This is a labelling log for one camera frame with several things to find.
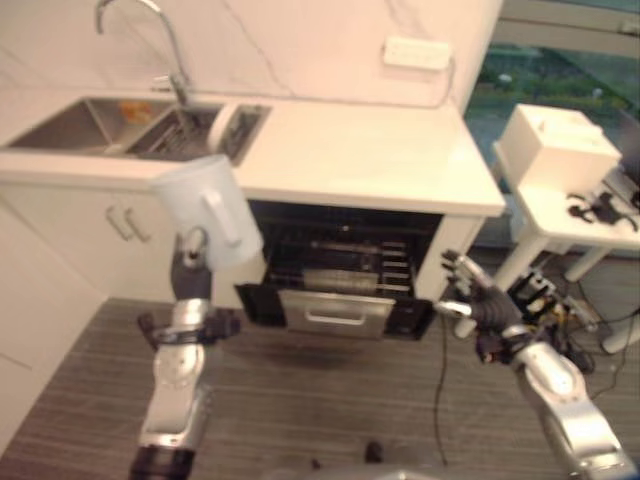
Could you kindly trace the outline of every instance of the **oven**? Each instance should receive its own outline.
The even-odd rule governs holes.
[[[418,340],[433,317],[414,281],[440,215],[250,201],[262,281],[237,285],[249,319],[292,331]]]

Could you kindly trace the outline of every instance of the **floor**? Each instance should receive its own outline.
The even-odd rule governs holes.
[[[475,250],[489,270],[504,251]],[[554,277],[572,258],[553,259]],[[634,310],[637,261],[607,259],[584,279],[608,318]],[[121,480],[152,390],[152,353],[136,315],[168,306],[111,301],[86,331],[34,406],[0,461],[3,480]],[[579,337],[595,350],[594,336]],[[353,341],[246,325],[218,350],[214,411],[195,480],[257,480],[281,465],[357,462],[370,439],[392,455],[437,463],[434,390],[442,326],[423,342]],[[591,391],[606,386],[620,356],[595,356]],[[627,452],[640,459],[640,345],[631,347],[615,390],[596,401]],[[449,469],[471,478],[563,478],[536,417],[508,367],[481,365],[473,342],[449,337],[440,421]]]

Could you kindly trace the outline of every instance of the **oven handle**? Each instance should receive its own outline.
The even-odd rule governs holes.
[[[306,318],[310,322],[331,323],[333,325],[349,325],[352,327],[361,327],[367,321],[367,315],[365,313],[362,313],[357,318],[343,318],[313,313],[311,311],[311,308],[305,309],[304,318]]]

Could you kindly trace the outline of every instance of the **sink basin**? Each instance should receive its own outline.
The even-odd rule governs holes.
[[[186,161],[211,152],[207,144],[209,131],[222,105],[217,108],[176,108],[169,112],[127,153],[141,159]],[[239,165],[265,121],[268,107],[239,105],[215,148],[224,153],[232,165]]]
[[[8,148],[49,153],[187,161],[226,154],[233,165],[244,158],[270,108],[238,105],[213,147],[209,132],[224,105],[181,107],[169,101],[84,98],[45,120]]]
[[[117,154],[126,151],[171,106],[171,102],[164,101],[81,99],[8,147]]]

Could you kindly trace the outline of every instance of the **marble backsplash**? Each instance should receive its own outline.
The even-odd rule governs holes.
[[[118,0],[2,0],[0,88],[149,89],[173,63],[161,23]],[[447,72],[382,63],[388,35],[453,46],[451,99],[464,108],[501,0],[157,0],[197,90],[429,106]]]

